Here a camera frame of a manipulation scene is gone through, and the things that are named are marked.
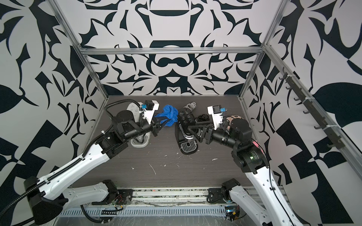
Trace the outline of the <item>black coffee machine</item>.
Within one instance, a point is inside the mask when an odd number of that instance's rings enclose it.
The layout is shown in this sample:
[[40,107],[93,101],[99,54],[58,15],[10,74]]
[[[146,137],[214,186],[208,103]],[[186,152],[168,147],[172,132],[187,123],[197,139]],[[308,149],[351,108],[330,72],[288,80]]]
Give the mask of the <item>black coffee machine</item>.
[[175,138],[180,151],[184,155],[190,155],[198,150],[198,142],[194,135],[188,131],[188,126],[194,125],[196,118],[187,108],[178,110],[178,122],[175,125]]

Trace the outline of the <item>blue cleaning cloth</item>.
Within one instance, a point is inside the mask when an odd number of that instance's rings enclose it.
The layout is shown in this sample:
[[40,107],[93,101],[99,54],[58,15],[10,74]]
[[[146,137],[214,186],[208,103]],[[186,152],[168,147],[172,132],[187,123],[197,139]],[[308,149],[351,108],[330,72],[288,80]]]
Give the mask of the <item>blue cleaning cloth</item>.
[[161,119],[161,122],[164,123],[167,121],[165,126],[171,127],[174,123],[178,122],[178,110],[172,105],[165,105],[163,112],[156,115],[156,118]]

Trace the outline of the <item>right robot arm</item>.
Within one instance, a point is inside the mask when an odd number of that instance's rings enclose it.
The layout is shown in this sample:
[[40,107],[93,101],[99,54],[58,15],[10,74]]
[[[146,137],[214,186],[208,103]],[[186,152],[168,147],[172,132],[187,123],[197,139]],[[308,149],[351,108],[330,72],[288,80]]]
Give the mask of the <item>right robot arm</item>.
[[223,183],[224,197],[236,203],[258,226],[300,226],[302,223],[288,205],[274,177],[264,150],[252,138],[247,120],[227,117],[221,123],[198,122],[188,126],[199,142],[216,142],[232,149],[235,164],[247,176],[262,203],[256,202],[235,180]]

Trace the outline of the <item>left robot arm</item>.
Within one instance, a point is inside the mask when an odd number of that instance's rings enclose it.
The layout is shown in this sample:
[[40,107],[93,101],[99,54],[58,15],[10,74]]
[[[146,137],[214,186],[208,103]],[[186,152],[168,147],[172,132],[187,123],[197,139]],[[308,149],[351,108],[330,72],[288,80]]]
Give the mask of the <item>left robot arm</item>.
[[33,217],[21,222],[21,226],[31,221],[37,225],[46,224],[62,211],[74,206],[91,202],[111,203],[118,193],[111,180],[93,186],[70,186],[94,168],[120,154],[132,139],[147,133],[157,136],[165,125],[154,118],[158,109],[159,103],[156,100],[142,103],[124,99],[106,105],[104,111],[111,120],[109,128],[92,140],[81,155],[61,168],[39,179],[27,179],[25,192],[1,211],[1,217],[24,198],[28,200]]

